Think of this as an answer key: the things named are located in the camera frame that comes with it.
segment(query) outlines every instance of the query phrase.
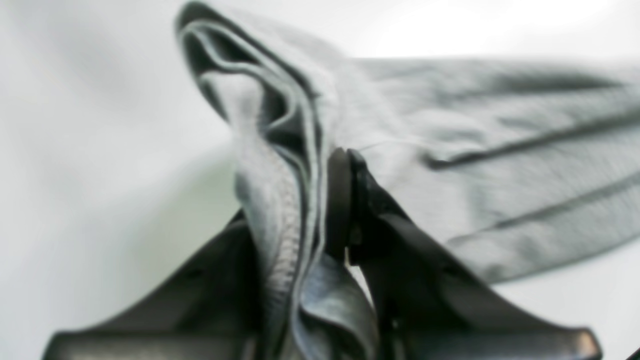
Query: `white background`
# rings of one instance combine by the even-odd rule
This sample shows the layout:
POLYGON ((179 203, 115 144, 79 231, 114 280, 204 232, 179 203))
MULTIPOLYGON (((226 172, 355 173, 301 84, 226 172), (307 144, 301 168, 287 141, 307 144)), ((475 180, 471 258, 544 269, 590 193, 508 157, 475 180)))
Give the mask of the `white background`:
MULTIPOLYGON (((635 0, 228 0, 352 56, 640 58, 635 0)), ((178 0, 0 0, 0 360, 144 296, 238 205, 230 134, 175 45, 178 0)), ((640 347, 640 243, 496 286, 640 347)))

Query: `black clip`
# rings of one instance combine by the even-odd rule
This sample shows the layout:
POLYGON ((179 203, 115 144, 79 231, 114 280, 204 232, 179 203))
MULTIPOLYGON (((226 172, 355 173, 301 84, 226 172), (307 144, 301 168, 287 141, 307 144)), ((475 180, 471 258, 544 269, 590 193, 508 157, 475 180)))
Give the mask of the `black clip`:
MULTIPOLYGON (((528 315, 413 224, 355 151, 329 162, 326 252, 358 265, 381 333, 379 360, 602 357, 588 329, 528 315)), ((44 360, 260 359, 256 255, 239 212, 164 284, 116 318, 53 337, 44 360)))

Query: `gray fabric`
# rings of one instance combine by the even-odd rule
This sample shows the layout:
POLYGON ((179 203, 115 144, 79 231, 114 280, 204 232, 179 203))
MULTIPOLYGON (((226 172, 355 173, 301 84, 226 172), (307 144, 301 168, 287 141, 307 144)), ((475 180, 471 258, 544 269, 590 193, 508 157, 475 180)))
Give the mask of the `gray fabric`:
POLYGON ((375 356, 365 294, 323 253, 336 146, 360 150, 414 221, 487 281, 640 233, 633 69, 349 60, 295 29, 200 3, 185 7, 177 31, 196 83, 234 132, 270 356, 375 356))

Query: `folded fabric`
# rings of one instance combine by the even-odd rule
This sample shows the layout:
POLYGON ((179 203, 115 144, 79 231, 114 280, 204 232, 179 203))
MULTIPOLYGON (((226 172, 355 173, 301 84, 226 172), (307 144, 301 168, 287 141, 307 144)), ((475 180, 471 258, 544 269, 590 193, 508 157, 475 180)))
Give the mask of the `folded fabric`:
POLYGON ((259 251, 268 357, 374 359, 375 314, 324 254, 326 162, 358 149, 427 233, 487 281, 640 233, 634 69, 350 60, 220 5, 177 21, 193 77, 236 141, 259 251))

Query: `clamp jaw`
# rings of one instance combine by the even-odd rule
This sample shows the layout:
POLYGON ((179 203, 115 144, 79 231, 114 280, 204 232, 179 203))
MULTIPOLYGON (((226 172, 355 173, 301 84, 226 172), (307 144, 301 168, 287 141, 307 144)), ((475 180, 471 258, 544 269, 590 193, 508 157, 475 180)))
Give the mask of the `clamp jaw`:
MULTIPOLYGON (((423 233, 356 151, 329 160, 327 244, 358 265, 381 334, 379 360, 597 360, 588 329, 527 314, 423 233)), ((255 247, 239 212, 164 284, 100 326, 61 332, 44 360, 261 359, 255 247)))

